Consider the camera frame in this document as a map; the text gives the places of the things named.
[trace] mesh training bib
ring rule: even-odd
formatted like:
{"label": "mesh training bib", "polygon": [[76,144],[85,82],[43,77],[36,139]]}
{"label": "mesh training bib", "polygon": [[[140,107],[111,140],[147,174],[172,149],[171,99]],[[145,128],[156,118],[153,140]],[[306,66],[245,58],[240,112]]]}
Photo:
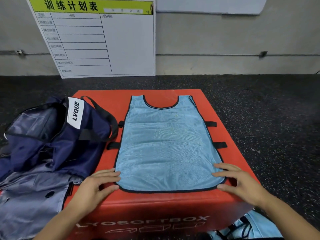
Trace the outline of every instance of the mesh training bib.
{"label": "mesh training bib", "polygon": [[224,181],[211,173],[222,162],[192,96],[157,108],[132,96],[115,161],[124,191],[173,193],[214,189]]}

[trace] whiteboard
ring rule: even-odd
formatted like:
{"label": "whiteboard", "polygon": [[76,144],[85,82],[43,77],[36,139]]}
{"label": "whiteboard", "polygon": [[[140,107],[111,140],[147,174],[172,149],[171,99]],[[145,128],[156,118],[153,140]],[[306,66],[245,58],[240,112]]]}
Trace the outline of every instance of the whiteboard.
{"label": "whiteboard", "polygon": [[62,78],[155,76],[155,0],[27,0]]}
{"label": "whiteboard", "polygon": [[156,0],[158,12],[260,14],[267,0]]}

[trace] gray wall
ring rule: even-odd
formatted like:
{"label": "gray wall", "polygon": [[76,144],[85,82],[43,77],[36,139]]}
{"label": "gray wall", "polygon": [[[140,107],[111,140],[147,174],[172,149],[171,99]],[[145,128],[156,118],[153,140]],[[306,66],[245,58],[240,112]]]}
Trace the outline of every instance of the gray wall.
{"label": "gray wall", "polygon": [[[0,50],[48,52],[26,0],[0,0]],[[259,16],[156,14],[157,53],[320,54],[320,0],[267,0]],[[157,56],[158,75],[307,74],[320,57]],[[0,56],[0,75],[58,75],[50,55]]]}

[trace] speckled black floor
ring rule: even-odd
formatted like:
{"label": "speckled black floor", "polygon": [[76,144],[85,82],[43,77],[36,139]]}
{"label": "speckled black floor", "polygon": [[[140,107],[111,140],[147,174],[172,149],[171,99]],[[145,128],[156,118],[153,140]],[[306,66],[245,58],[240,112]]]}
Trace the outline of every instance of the speckled black floor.
{"label": "speckled black floor", "polygon": [[48,96],[110,89],[201,89],[262,185],[320,229],[320,76],[0,76],[0,134]]}

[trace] training plan board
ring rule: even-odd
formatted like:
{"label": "training plan board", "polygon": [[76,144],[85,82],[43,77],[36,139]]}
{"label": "training plan board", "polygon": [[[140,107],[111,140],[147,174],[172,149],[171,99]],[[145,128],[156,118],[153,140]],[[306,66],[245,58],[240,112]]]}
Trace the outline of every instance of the training plan board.
{"label": "training plan board", "polygon": [[62,78],[154,76],[156,0],[27,0]]}

